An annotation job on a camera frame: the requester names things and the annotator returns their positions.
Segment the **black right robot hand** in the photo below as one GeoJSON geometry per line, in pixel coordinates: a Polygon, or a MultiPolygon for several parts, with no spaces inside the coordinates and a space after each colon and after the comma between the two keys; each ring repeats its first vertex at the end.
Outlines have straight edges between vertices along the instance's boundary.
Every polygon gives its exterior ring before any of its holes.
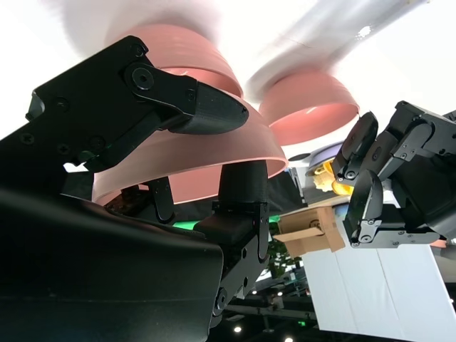
{"type": "Polygon", "coordinates": [[[213,215],[172,227],[167,178],[114,203],[68,196],[65,164],[101,172],[153,133],[216,135],[246,107],[154,67],[127,36],[33,92],[27,123],[1,140],[3,341],[206,341],[269,256],[267,168],[222,168],[213,215]]]}

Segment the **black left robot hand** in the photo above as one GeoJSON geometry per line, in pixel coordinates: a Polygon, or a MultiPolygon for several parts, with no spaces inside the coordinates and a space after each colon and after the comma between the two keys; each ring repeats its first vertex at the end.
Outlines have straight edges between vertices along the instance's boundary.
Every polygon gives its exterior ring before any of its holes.
{"type": "Polygon", "coordinates": [[[343,141],[332,170],[353,187],[343,226],[357,249],[455,238],[455,113],[400,101],[383,132],[371,112],[343,141]]]}

